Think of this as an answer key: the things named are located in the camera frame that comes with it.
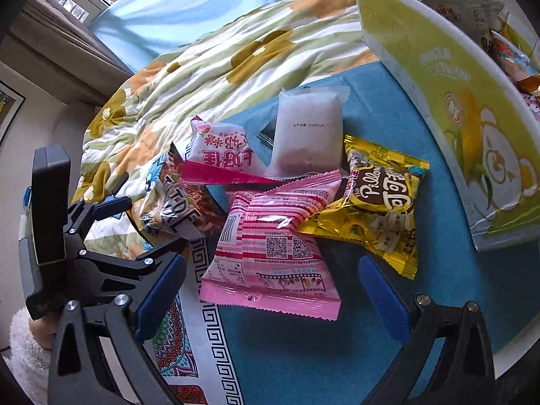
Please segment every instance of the yellow snack bag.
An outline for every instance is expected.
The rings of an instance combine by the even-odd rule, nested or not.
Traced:
[[[304,221],[300,233],[358,242],[401,275],[417,270],[414,205],[427,161],[345,136],[350,167],[344,197]]]

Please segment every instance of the white fluffy sleeve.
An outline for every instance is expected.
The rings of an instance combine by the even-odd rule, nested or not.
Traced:
[[[26,307],[11,321],[11,358],[6,360],[13,376],[36,405],[47,405],[47,382],[51,353],[41,347],[30,332]]]

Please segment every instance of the qr code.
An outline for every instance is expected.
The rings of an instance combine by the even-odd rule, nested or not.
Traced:
[[[286,259],[287,237],[267,236],[266,237],[266,257],[269,259]]]
[[[301,238],[293,238],[293,258],[294,259],[311,259],[313,254],[311,250],[303,243]]]

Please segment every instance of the mandala pattern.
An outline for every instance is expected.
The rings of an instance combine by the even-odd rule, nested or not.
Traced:
[[[163,318],[153,341],[161,376],[199,376],[190,340],[187,337],[178,294]]]
[[[204,391],[198,385],[169,385],[169,388],[182,403],[208,405]]]

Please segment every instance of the cardboard box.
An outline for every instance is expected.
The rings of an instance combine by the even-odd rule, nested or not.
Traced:
[[[357,3],[366,45],[407,92],[446,159],[476,249],[540,238],[540,126],[514,84],[424,3]],[[504,10],[499,18],[538,64],[536,35]]]

